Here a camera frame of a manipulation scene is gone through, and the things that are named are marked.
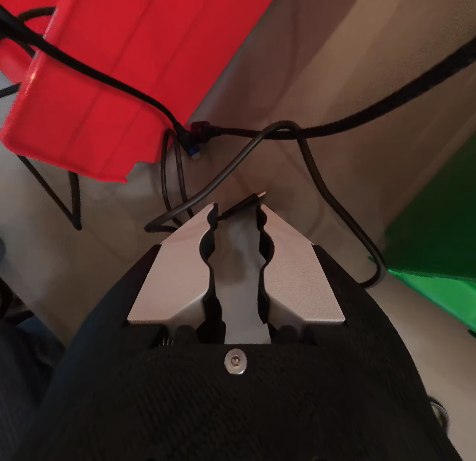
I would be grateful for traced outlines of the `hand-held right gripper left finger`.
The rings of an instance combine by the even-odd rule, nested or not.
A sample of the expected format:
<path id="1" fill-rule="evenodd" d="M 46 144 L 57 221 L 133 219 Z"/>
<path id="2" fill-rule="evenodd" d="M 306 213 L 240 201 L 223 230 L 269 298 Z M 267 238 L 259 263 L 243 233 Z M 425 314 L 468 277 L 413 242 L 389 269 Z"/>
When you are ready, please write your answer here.
<path id="1" fill-rule="evenodd" d="M 211 203 L 162 242 L 129 323 L 199 327 L 222 320 L 208 261 L 215 250 L 217 217 L 218 205 Z"/>

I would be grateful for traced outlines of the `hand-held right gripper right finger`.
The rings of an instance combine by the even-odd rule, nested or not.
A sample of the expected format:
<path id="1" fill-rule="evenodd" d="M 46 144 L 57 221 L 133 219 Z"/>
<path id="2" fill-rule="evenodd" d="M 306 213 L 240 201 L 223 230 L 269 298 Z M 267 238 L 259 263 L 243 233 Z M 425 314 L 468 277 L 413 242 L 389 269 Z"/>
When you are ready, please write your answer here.
<path id="1" fill-rule="evenodd" d="M 313 244 L 266 205 L 257 208 L 258 313 L 273 327 L 342 324 L 345 316 Z"/>

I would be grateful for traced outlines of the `green plastic bin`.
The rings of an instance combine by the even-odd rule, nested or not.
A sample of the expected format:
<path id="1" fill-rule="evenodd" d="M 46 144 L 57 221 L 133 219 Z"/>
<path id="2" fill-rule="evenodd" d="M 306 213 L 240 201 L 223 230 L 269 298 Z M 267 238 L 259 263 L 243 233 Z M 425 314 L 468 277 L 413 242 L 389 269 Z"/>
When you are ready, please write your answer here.
<path id="1" fill-rule="evenodd" d="M 385 231 L 387 269 L 476 334 L 476 137 Z"/>

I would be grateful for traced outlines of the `person's blue jeans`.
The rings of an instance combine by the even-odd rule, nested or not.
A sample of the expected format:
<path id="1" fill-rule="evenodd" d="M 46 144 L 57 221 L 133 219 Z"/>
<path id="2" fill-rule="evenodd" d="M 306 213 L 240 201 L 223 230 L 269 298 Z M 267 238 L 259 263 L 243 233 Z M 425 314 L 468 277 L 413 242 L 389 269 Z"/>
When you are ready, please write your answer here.
<path id="1" fill-rule="evenodd" d="M 11 460 L 44 399 L 65 346 L 30 310 L 8 311 L 15 293 L 0 280 L 0 459 Z"/>

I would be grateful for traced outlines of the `round metal knob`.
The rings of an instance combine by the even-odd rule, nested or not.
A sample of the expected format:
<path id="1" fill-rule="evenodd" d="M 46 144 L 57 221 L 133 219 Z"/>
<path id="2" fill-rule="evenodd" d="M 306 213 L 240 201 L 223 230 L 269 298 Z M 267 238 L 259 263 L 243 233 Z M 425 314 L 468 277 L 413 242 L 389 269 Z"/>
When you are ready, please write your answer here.
<path id="1" fill-rule="evenodd" d="M 445 431 L 445 433 L 448 434 L 449 427 L 450 427 L 450 418 L 449 418 L 448 411 L 443 406 L 443 404 L 435 397 L 428 396 L 428 398 L 429 398 L 429 402 L 431 404 L 433 413 L 438 420 L 438 423 L 440 424 L 442 429 Z"/>

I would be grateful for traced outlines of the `red plastic bin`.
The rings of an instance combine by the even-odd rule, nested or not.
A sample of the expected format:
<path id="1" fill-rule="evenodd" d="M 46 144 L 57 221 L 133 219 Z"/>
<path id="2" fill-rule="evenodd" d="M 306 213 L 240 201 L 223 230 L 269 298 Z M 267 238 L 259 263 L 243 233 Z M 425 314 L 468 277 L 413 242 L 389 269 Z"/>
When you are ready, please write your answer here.
<path id="1" fill-rule="evenodd" d="M 273 0 L 1 0 L 60 50 L 192 116 Z M 30 61 L 1 44 L 1 70 L 23 84 L 1 129 L 9 151 L 103 182 L 125 183 L 156 163 L 170 125 L 152 106 L 83 76 L 44 53 Z"/>

